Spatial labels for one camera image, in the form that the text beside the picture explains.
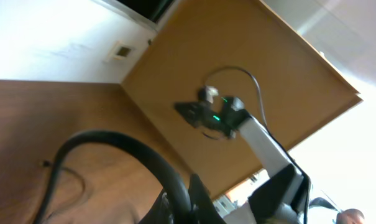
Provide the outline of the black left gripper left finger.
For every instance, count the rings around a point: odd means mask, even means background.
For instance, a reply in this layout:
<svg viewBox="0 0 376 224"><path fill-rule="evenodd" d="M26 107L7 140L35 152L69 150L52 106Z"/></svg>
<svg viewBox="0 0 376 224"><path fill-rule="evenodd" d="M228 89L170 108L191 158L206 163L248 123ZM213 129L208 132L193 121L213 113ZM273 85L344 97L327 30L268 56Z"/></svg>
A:
<svg viewBox="0 0 376 224"><path fill-rule="evenodd" d="M172 210L166 191L162 190L139 224L172 224Z"/></svg>

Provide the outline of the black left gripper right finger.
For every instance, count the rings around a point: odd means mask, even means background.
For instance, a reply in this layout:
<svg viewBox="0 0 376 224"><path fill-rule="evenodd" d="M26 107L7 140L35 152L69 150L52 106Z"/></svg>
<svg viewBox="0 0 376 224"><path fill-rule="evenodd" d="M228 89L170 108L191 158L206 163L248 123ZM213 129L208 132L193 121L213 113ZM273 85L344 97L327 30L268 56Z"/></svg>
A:
<svg viewBox="0 0 376 224"><path fill-rule="evenodd" d="M188 193L191 201L191 220L194 224L226 224L215 209L208 191L198 174L190 176Z"/></svg>

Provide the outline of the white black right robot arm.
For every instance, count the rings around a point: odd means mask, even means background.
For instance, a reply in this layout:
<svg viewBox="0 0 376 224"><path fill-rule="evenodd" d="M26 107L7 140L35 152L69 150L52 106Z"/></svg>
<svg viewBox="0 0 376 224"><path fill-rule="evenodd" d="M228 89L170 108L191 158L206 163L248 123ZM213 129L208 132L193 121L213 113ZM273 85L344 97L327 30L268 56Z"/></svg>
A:
<svg viewBox="0 0 376 224"><path fill-rule="evenodd" d="M195 128L204 126L227 138L238 132L268 173L268 181L225 216L225 223L308 223L310 178L238 97L224 97L218 112L209 100L178 102L174 108Z"/></svg>

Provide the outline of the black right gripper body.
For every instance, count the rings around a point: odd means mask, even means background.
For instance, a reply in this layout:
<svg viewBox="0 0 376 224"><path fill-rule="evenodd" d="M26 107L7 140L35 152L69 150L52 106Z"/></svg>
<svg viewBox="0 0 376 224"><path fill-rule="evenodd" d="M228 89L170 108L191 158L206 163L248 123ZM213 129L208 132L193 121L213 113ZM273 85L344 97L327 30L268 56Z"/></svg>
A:
<svg viewBox="0 0 376 224"><path fill-rule="evenodd" d="M194 128L205 127L217 131L226 139L234 139L236 136L231 121L237 112L237 99L222 99L222 107L218 112L206 100L177 102L174 109Z"/></svg>

